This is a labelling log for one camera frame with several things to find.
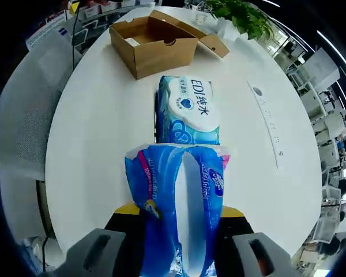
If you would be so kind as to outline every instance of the white round table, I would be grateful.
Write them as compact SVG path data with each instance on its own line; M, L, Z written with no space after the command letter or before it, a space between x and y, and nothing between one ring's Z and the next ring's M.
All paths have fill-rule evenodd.
M189 10L157 7L188 24ZM137 8L121 18L147 16ZM208 17L207 24L215 24ZM232 152L224 174L224 205L241 210L293 255L319 217L321 167L306 111L286 75L256 42L226 42L220 59L199 44L190 66L136 81L105 31L69 79L51 125L46 192L52 225L66 252L113 212L132 201L125 174L127 151L154 142L153 94L162 75L212 81L221 112L220 143ZM281 166L249 84L261 88L282 145Z

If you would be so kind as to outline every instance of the potted plant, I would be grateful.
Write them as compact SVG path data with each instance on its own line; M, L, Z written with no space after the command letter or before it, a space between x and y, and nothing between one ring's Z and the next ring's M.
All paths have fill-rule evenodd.
M232 22L240 34L247 33L248 39L264 38L274 35L266 16L242 0L207 0L212 6L212 15L218 18L217 32L223 31L225 21Z

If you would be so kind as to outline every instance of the blue wet wipes pack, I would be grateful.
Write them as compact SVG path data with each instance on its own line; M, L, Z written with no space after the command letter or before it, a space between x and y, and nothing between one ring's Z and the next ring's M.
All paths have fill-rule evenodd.
M223 147L173 144L146 145L127 154L133 200L148 212L141 276L215 274L213 251L229 157Z
M219 113L210 81L163 76L156 114L158 143L219 145Z

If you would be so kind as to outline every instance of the box lid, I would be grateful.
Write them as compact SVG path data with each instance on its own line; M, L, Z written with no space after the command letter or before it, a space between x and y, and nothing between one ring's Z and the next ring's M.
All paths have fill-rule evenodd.
M150 14L150 17L153 17L159 20L165 20L166 22L172 25L175 25L178 28L184 29L188 33L197 37L199 41L201 41L204 45L206 45L210 50L212 50L221 58L223 58L230 52L229 49L224 45L224 43L213 33L207 35L204 32L200 31L199 29L194 28L191 25L186 24L182 22L181 20L178 20L177 18L169 16L158 10L153 10Z

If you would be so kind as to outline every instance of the heart logo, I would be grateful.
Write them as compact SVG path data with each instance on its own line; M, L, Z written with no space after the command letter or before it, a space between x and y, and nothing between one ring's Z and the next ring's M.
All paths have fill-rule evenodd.
M191 108L191 102L188 99L183 99L180 103L185 108Z

